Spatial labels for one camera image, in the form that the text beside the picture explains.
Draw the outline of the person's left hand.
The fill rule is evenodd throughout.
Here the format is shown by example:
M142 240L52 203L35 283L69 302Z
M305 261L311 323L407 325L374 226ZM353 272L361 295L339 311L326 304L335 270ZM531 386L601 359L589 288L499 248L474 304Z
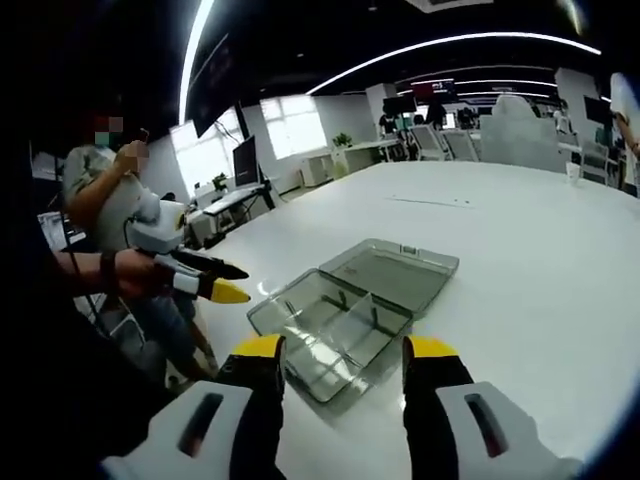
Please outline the person's left hand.
M172 271L133 249L115 254L115 274L118 292L125 298L154 297L171 290Z

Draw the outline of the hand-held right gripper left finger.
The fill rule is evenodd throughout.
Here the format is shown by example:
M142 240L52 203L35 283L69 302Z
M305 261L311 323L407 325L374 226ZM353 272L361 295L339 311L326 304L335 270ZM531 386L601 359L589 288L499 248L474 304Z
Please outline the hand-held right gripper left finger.
M212 382L200 381L155 415L146 439L108 457L109 479L281 479L285 338L238 344Z

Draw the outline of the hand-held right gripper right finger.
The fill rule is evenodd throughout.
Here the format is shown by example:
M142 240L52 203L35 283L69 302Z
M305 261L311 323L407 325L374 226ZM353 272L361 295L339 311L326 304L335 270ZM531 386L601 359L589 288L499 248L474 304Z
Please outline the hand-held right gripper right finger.
M433 337L403 339L403 423L414 479L576 479L582 462L556 456L535 420L457 351Z

